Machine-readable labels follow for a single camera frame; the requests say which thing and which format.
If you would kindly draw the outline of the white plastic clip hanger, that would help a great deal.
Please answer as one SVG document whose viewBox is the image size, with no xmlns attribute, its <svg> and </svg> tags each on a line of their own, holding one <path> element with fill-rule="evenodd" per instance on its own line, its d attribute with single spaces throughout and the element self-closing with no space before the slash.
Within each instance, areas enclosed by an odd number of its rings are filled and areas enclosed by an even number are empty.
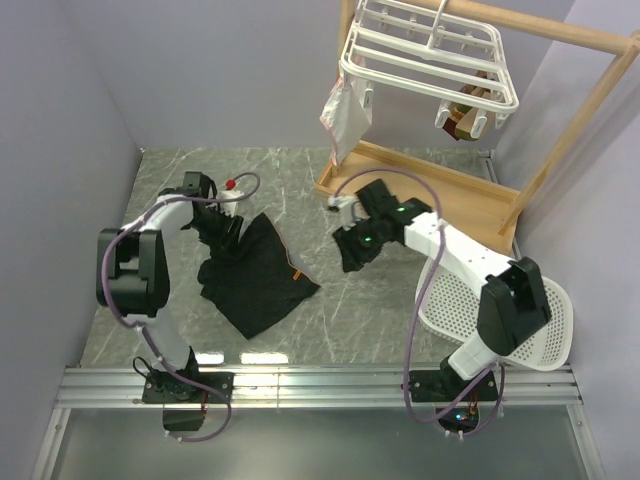
<svg viewBox="0 0 640 480">
<path fill-rule="evenodd" d="M 439 100 L 434 124 L 473 114 L 468 137 L 501 128 L 519 107 L 501 34 L 494 26 L 401 1 L 357 1 L 343 40 L 346 80 L 382 84 Z"/>
</svg>

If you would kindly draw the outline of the black striped underwear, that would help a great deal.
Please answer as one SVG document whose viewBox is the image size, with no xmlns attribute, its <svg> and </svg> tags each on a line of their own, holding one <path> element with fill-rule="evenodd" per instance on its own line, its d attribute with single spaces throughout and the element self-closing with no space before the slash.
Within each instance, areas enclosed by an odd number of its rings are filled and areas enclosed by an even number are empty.
<svg viewBox="0 0 640 480">
<path fill-rule="evenodd" d="M 299 266 L 271 219 L 261 213 L 241 230 L 238 253 L 199 267 L 201 296 L 247 340 L 265 332 L 320 289 Z"/>
</svg>

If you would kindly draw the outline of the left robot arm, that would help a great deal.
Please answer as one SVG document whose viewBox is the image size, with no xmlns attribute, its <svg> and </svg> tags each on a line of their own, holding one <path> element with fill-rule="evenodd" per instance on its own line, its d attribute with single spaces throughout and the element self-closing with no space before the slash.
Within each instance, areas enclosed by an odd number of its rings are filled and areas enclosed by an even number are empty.
<svg viewBox="0 0 640 480">
<path fill-rule="evenodd" d="M 180 186 L 161 190 L 148 210 L 119 228 L 98 236 L 96 296 L 125 328 L 149 347 L 155 364 L 147 375 L 151 385 L 166 386 L 178 401 L 207 391 L 193 348 L 174 329 L 168 307 L 171 282 L 165 241 L 193 230 L 211 251 L 227 250 L 240 237 L 239 204 L 260 186 L 251 172 L 228 180 L 219 191 L 202 172 L 189 171 Z"/>
</svg>

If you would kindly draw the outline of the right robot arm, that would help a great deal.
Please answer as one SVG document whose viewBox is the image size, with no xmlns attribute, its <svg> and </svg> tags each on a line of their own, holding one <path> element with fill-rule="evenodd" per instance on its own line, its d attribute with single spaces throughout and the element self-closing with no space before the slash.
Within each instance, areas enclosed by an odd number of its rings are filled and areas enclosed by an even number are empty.
<svg viewBox="0 0 640 480">
<path fill-rule="evenodd" d="M 333 234 L 346 272 L 373 261 L 386 243 L 396 242 L 432 261 L 460 281 L 479 302 L 476 326 L 441 366 L 442 391 L 460 400 L 476 377 L 511 355 L 551 319 L 539 266 L 493 251 L 448 224 L 436 207 L 417 198 L 404 202 L 375 180 L 354 195 L 335 193 L 328 208 L 341 216 Z"/>
</svg>

